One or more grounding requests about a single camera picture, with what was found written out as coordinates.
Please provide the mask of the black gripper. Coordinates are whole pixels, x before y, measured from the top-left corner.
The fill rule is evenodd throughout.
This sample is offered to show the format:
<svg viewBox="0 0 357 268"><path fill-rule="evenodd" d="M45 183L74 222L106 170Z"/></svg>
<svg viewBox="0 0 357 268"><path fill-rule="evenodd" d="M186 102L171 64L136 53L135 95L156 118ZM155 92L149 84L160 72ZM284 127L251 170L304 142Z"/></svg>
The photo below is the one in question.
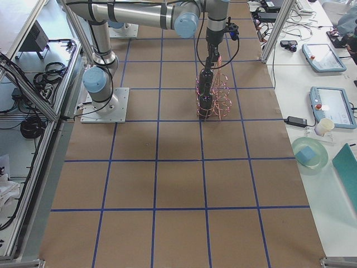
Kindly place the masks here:
<svg viewBox="0 0 357 268"><path fill-rule="evenodd" d="M211 69L219 59L218 46L223 40L224 29L213 31L210 28L206 29L206 42L208 44L208 56L205 62L205 68Z"/></svg>

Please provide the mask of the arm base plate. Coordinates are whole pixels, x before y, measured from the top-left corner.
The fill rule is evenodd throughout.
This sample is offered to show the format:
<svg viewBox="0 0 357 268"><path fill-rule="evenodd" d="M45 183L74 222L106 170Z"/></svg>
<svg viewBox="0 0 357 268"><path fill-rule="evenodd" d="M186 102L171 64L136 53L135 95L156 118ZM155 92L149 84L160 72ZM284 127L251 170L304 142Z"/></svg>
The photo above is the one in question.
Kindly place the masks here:
<svg viewBox="0 0 357 268"><path fill-rule="evenodd" d="M105 102L93 103L90 94L87 93L86 101L90 102L90 104L84 106L84 115L81 116L80 122L124 123L126 121L129 91L129 88L115 88L113 96L106 106Z"/></svg>
<svg viewBox="0 0 357 268"><path fill-rule="evenodd" d="M139 26L125 23L121 28L109 27L109 37L111 39L136 39Z"/></svg>

